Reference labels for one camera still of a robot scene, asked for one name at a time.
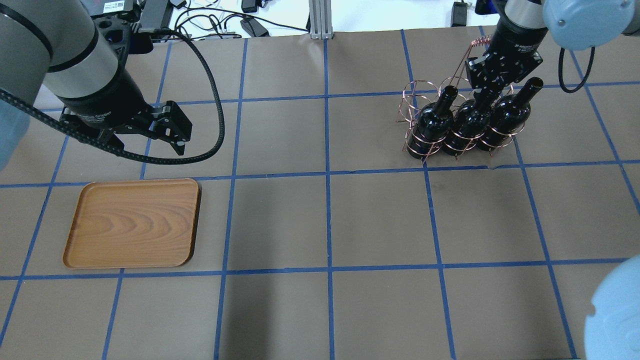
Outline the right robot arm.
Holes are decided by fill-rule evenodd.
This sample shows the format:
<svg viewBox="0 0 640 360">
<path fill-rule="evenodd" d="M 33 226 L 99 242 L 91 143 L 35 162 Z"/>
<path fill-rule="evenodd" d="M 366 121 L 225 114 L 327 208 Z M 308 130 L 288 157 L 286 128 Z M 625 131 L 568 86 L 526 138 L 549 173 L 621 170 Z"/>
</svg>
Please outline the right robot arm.
<svg viewBox="0 0 640 360">
<path fill-rule="evenodd" d="M 566 50 L 590 50 L 618 35 L 638 35 L 637 0 L 505 0 L 489 48 L 471 57 L 465 69 L 474 100 L 494 101 L 510 84 L 518 84 L 542 59 L 538 46 L 546 34 Z M 587 360 L 639 358 L 639 256 L 625 260 L 599 284 L 585 317 L 583 343 Z"/>
</svg>

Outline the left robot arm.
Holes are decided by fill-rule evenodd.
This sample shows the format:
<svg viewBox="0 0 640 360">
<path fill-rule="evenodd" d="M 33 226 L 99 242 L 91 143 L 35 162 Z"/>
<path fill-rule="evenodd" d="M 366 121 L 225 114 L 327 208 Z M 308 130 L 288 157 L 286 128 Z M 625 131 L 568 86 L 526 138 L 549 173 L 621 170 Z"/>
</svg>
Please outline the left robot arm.
<svg viewBox="0 0 640 360">
<path fill-rule="evenodd" d="M 148 164 L 178 160 L 125 150 L 119 134 L 167 142 L 185 153 L 192 125 L 172 101 L 153 107 L 80 0 L 1 2 L 1 167 L 5 168 L 38 112 L 41 87 L 69 114 L 41 120 L 79 142 Z"/>
</svg>

